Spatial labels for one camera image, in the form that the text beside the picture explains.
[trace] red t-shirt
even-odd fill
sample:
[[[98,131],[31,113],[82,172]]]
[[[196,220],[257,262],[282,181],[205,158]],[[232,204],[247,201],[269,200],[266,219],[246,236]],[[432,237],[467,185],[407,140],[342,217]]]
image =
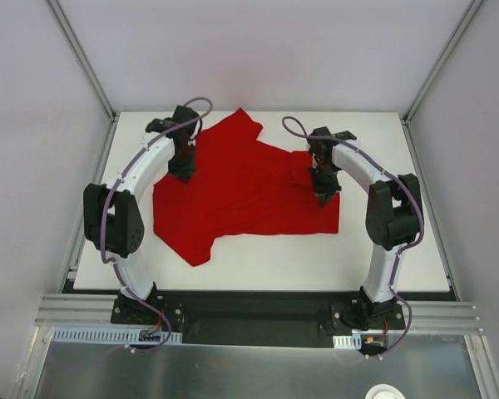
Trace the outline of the red t-shirt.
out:
[[[240,109],[200,134],[188,184],[170,175],[155,184],[154,232],[190,265],[210,260],[224,235],[338,232],[339,195],[320,208],[308,152],[261,143],[261,131]]]

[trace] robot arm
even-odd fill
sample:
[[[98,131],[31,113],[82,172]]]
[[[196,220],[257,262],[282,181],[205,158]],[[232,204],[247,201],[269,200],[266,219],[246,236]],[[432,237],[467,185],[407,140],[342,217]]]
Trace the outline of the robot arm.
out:
[[[392,312],[396,304],[394,286],[403,262],[402,251],[415,240],[422,223],[401,185],[422,214],[419,182],[414,175],[397,177],[401,185],[391,179],[390,174],[375,166],[377,163],[349,131],[331,135],[327,127],[322,127],[315,129],[307,141],[313,156],[310,172],[314,193],[322,206],[341,190],[337,180],[340,170],[368,195],[366,230],[373,241],[371,264],[357,303],[341,313],[344,323],[365,330],[374,319]]]
[[[101,185],[89,184],[83,192],[85,236],[101,250],[104,205],[114,190],[106,219],[105,247],[108,258],[118,265],[120,277],[126,283],[121,293],[128,298],[135,299],[131,294],[134,293],[146,300],[155,291],[138,251],[144,238],[138,204],[146,187],[165,164],[168,164],[168,173],[184,182],[195,173],[195,146],[191,137],[199,118],[191,108],[178,106],[171,118],[154,119],[146,127],[142,146],[127,167]],[[186,126],[176,130],[181,124]],[[169,129],[173,132],[160,136]]]

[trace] metal frame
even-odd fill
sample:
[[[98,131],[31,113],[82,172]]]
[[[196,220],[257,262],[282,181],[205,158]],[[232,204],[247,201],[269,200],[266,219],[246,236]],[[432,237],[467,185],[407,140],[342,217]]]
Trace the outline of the metal frame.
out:
[[[440,250],[440,255],[442,256],[442,262],[446,268],[450,281],[453,281],[453,283],[455,281],[455,273],[451,269],[451,262],[447,259],[442,235],[436,221],[431,200],[428,196],[428,182],[422,172],[421,161],[419,160],[414,147],[410,132],[410,120],[421,106],[426,94],[436,83],[440,72],[450,59],[458,43],[461,41],[462,36],[485,1],[486,0],[470,1],[467,10],[463,13],[462,18],[448,39],[442,53],[423,82],[410,109],[403,118],[403,133],[407,139],[418,178],[423,186],[424,203],[427,206],[427,211],[432,217],[432,227]],[[111,107],[111,103],[89,62],[86,53],[83,51],[82,45],[77,39],[77,35],[59,0],[45,0],[45,2],[110,120],[106,139],[101,148],[96,170],[93,173],[93,181],[98,182],[101,180],[103,170],[105,169],[116,130],[118,116]],[[67,277],[73,277],[83,243],[82,218],[80,217],[77,221],[74,240],[69,248],[67,272],[63,274],[62,284]],[[458,295],[457,285],[454,285],[453,289],[455,294]],[[37,319],[34,324],[35,327],[32,330],[32,340],[26,352],[24,363],[19,365],[19,377],[15,381],[9,397],[28,399],[35,396],[37,384],[41,376],[42,367],[47,356],[55,326],[98,326],[108,329],[114,328],[113,325],[110,324],[114,299],[114,295],[46,295],[42,300],[41,307],[37,314]],[[413,306],[414,319],[410,334],[463,335],[482,397],[485,399],[499,399],[499,377],[492,362],[492,355],[490,354],[487,339],[484,336],[482,320],[478,315],[476,306],[473,303],[463,302],[434,303],[418,301],[411,302],[411,305]],[[407,317],[408,313],[406,312],[406,309],[404,310],[404,315]]]

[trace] white vent strip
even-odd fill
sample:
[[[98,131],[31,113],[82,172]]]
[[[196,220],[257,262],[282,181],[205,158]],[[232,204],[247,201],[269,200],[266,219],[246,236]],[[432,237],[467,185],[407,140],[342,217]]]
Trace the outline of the white vent strip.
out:
[[[334,336],[333,345],[335,349],[358,350],[362,347],[362,340],[359,334]]]
[[[54,342],[103,343],[108,345],[156,345],[159,341],[139,341],[141,330],[136,328],[78,328],[58,327],[53,334]],[[164,339],[167,332],[158,332]],[[179,345],[183,336],[173,332],[166,344]]]

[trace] cable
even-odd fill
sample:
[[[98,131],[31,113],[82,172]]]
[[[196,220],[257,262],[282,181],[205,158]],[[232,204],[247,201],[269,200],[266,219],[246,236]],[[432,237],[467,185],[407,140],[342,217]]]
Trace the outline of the cable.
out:
[[[303,134],[297,133],[297,132],[293,131],[292,129],[290,129],[286,125],[286,121],[295,122],[301,128],[301,131],[303,132]],[[396,300],[401,302],[403,305],[405,305],[405,307],[408,310],[407,326],[405,327],[403,334],[401,335],[401,337],[398,338],[398,340],[391,347],[389,347],[386,350],[386,353],[391,352],[407,336],[408,332],[410,331],[410,327],[412,326],[412,323],[413,323],[413,309],[410,306],[410,303],[408,303],[406,300],[401,298],[399,296],[399,294],[396,292],[394,287],[395,287],[396,276],[398,274],[399,259],[403,256],[403,253],[405,251],[419,245],[423,240],[423,236],[425,235],[425,221],[423,220],[422,211],[419,209],[419,205],[417,204],[412,193],[408,190],[408,188],[405,186],[405,184],[396,175],[393,175],[390,172],[388,172],[387,170],[385,170],[374,158],[372,158],[372,156],[370,154],[368,154],[367,152],[365,152],[361,148],[357,147],[356,145],[351,144],[349,141],[340,140],[340,139],[338,139],[336,137],[332,137],[332,136],[308,135],[303,124],[297,118],[294,118],[293,116],[285,116],[283,118],[283,120],[281,121],[281,123],[283,124],[283,128],[285,128],[288,131],[288,133],[290,133],[291,135],[295,135],[297,137],[301,137],[301,138],[307,139],[307,140],[333,141],[335,143],[339,143],[340,145],[345,145],[349,149],[354,150],[355,152],[359,153],[365,160],[367,160],[382,175],[385,175],[389,179],[395,181],[398,184],[399,188],[407,196],[408,200],[410,201],[411,205],[414,208],[414,212],[416,213],[417,219],[419,221],[419,235],[410,244],[403,246],[402,248],[400,248],[396,252],[396,258],[393,261],[392,273],[390,274],[390,282],[389,282],[390,292],[392,293],[393,297],[396,298]]]
[[[195,97],[195,98],[192,98],[191,100],[188,100],[184,104],[184,106],[189,106],[190,104],[192,104],[193,102],[196,102],[196,101],[205,101],[205,102],[207,102],[207,104],[209,106],[208,109],[207,109],[207,111],[205,111],[203,114],[197,116],[196,118],[192,118],[191,120],[189,120],[187,122],[183,122],[183,123],[180,123],[179,125],[172,126],[171,128],[163,131],[162,133],[156,135],[153,139],[151,139],[150,141],[148,141],[148,143],[146,145],[146,148],[142,148],[131,159],[131,161],[126,165],[126,167],[124,168],[124,170],[121,172],[120,177],[118,179],[116,179],[115,184],[109,190],[109,194],[107,195],[106,201],[105,201],[105,203],[103,205],[103,211],[101,213],[101,228],[100,228],[100,254],[101,254],[101,261],[104,264],[113,263],[113,269],[115,271],[116,278],[118,278],[118,282],[126,290],[126,292],[129,293],[129,295],[132,298],[134,298],[138,303],[140,303],[142,306],[144,306],[145,308],[148,308],[152,312],[156,313],[159,316],[159,319],[162,320],[162,321],[164,321],[166,323],[166,326],[168,327],[168,334],[166,335],[165,338],[163,338],[163,340],[161,342],[159,342],[158,345],[156,345],[153,348],[154,350],[157,349],[158,347],[161,347],[162,345],[164,345],[170,339],[170,335],[172,334],[172,326],[170,325],[170,321],[168,320],[168,318],[166,318],[166,316],[163,314],[163,312],[161,312],[159,309],[154,308],[153,306],[151,306],[149,303],[147,303],[142,298],[140,298],[138,295],[136,295],[128,287],[126,281],[124,280],[124,278],[123,278],[123,276],[121,274],[121,271],[120,271],[120,268],[118,266],[118,262],[116,261],[116,259],[115,258],[108,258],[106,256],[107,215],[108,215],[108,211],[109,211],[109,208],[110,208],[111,200],[112,200],[112,198],[113,198],[116,190],[118,189],[118,186],[124,181],[124,179],[126,178],[127,174],[133,168],[133,166],[135,165],[135,163],[144,155],[144,153],[146,153],[150,149],[150,147],[152,145],[154,145],[162,137],[165,137],[166,135],[169,135],[173,131],[177,131],[178,129],[180,129],[182,127],[192,125],[192,124],[196,123],[197,121],[199,121],[201,123],[202,119],[205,118],[206,116],[208,116],[210,114],[210,112],[213,109],[213,103],[212,103],[211,100],[209,100],[206,97]],[[148,352],[149,350],[148,349],[146,349],[146,350],[134,349],[132,351],[133,352]]]

